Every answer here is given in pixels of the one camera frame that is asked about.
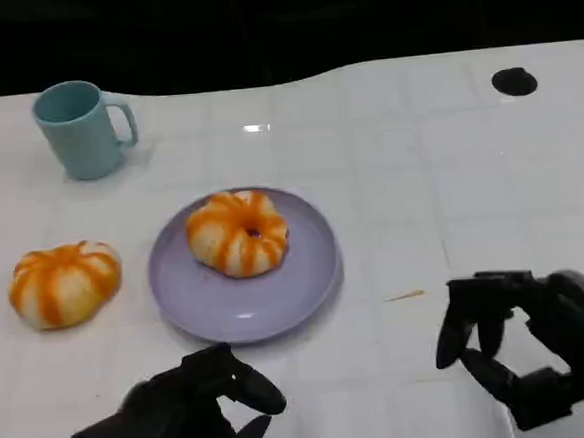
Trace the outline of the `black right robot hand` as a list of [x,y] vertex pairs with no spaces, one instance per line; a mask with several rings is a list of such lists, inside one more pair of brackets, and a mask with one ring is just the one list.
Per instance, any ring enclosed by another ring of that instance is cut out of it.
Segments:
[[[510,410],[520,430],[571,414],[584,401],[584,275],[559,270],[538,278],[527,270],[479,271],[447,283],[449,302],[435,365],[462,362],[473,378]],[[504,327],[515,308],[528,331],[569,367],[518,376],[496,360]]]

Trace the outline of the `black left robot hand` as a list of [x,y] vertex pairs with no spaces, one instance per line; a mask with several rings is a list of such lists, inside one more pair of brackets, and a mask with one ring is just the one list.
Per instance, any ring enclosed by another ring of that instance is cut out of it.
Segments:
[[263,438],[287,400],[227,343],[136,384],[118,411],[71,438]]

